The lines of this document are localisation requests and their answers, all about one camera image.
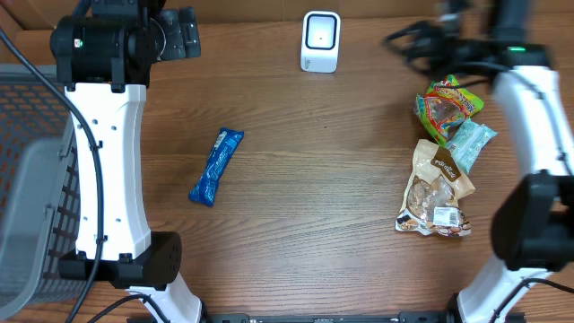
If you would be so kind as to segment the green Haribo candy bag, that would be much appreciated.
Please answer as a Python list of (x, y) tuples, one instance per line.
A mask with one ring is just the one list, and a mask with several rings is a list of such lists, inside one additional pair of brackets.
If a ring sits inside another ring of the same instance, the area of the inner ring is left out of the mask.
[(431, 82), (427, 91), (415, 99), (414, 114), (440, 146), (445, 147), (450, 133), (483, 109), (483, 100), (461, 85), (453, 74)]

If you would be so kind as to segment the light teal snack packet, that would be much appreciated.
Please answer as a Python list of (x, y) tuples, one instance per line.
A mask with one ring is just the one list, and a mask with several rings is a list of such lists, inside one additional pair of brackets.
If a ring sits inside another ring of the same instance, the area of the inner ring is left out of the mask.
[(497, 134), (485, 124), (475, 123), (468, 118), (460, 125), (452, 139), (447, 142), (446, 148), (451, 152), (457, 166), (468, 174), (481, 150)]

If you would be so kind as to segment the blue snack bar wrapper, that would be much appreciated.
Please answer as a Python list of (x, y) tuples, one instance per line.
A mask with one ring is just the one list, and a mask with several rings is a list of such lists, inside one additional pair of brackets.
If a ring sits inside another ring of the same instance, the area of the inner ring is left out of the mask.
[(213, 207), (220, 180), (244, 137), (243, 131), (222, 127), (207, 158), (204, 172), (189, 192), (192, 202)]

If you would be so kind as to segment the beige brown snack bag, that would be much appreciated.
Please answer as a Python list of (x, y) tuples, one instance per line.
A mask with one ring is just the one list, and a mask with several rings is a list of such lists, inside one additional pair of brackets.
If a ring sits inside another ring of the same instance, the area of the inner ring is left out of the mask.
[(472, 227), (459, 207), (459, 200), (472, 195), (475, 187), (450, 151), (421, 139), (413, 152), (412, 167), (395, 220), (396, 230), (417, 231), (425, 236), (470, 234)]

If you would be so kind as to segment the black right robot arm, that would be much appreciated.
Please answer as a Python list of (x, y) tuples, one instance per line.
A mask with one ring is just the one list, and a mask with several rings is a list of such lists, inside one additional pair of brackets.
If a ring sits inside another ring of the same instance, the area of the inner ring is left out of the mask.
[(573, 260), (573, 135), (561, 103), (559, 75), (545, 46), (526, 41), (527, 1), (495, 1), (485, 39), (462, 39), (466, 1), (448, 1), (437, 24), (412, 27), (407, 59), (425, 57), (424, 74), (487, 77), (516, 141), (521, 180), (493, 217), (493, 256), (446, 310), (401, 313), (428, 322), (522, 322), (514, 305), (532, 286), (551, 281)]

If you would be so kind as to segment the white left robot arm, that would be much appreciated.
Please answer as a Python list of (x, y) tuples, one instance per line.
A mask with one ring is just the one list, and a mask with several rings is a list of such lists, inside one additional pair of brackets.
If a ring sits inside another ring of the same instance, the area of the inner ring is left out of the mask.
[(79, 231), (57, 272), (107, 281), (143, 301), (159, 322), (199, 322), (205, 309), (180, 271), (182, 242), (153, 231), (142, 192), (141, 126), (152, 65), (199, 57), (196, 13), (162, 1), (94, 1), (64, 17), (50, 37), (57, 80), (73, 117)]

